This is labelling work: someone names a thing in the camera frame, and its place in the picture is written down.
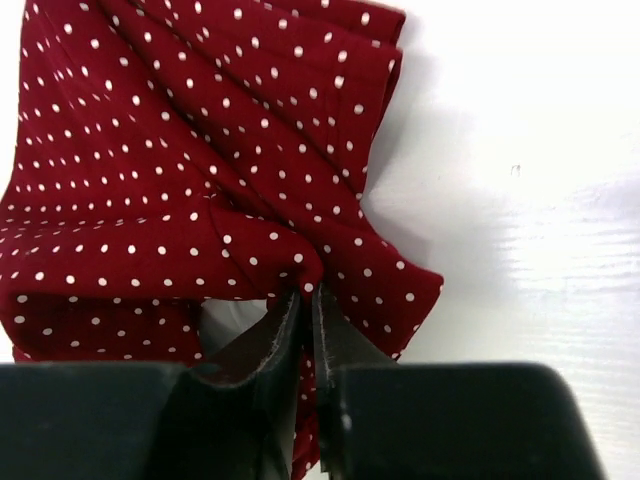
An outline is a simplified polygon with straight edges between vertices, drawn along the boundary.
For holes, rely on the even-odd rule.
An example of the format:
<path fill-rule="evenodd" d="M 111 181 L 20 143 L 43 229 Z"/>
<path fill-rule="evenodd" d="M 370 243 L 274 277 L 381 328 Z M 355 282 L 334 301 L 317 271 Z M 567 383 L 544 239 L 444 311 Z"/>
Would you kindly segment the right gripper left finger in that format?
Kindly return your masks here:
<path fill-rule="evenodd" d="M 89 362 L 1 369 L 5 479 L 287 479 L 301 299 L 193 367 Z"/>

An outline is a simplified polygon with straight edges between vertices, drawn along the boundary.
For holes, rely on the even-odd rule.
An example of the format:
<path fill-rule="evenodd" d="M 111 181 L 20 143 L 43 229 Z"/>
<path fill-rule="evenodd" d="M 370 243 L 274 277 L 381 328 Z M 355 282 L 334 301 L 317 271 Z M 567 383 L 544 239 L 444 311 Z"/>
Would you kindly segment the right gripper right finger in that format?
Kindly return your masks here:
<path fill-rule="evenodd" d="M 318 444 L 333 479 L 601 479 L 567 382 L 539 363 L 399 364 L 320 287 Z"/>

